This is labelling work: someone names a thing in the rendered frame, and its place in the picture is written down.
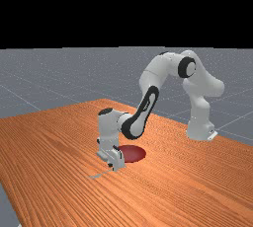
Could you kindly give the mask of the red plate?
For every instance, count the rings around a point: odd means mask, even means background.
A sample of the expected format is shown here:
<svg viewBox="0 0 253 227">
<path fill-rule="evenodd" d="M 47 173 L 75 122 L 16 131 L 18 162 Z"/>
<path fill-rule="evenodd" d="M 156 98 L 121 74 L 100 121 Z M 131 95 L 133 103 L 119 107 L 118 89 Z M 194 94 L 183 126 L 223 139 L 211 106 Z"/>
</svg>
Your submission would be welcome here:
<svg viewBox="0 0 253 227">
<path fill-rule="evenodd" d="M 122 145 L 120 150 L 124 154 L 126 163 L 138 162 L 146 156 L 145 150 L 136 145 Z"/>
</svg>

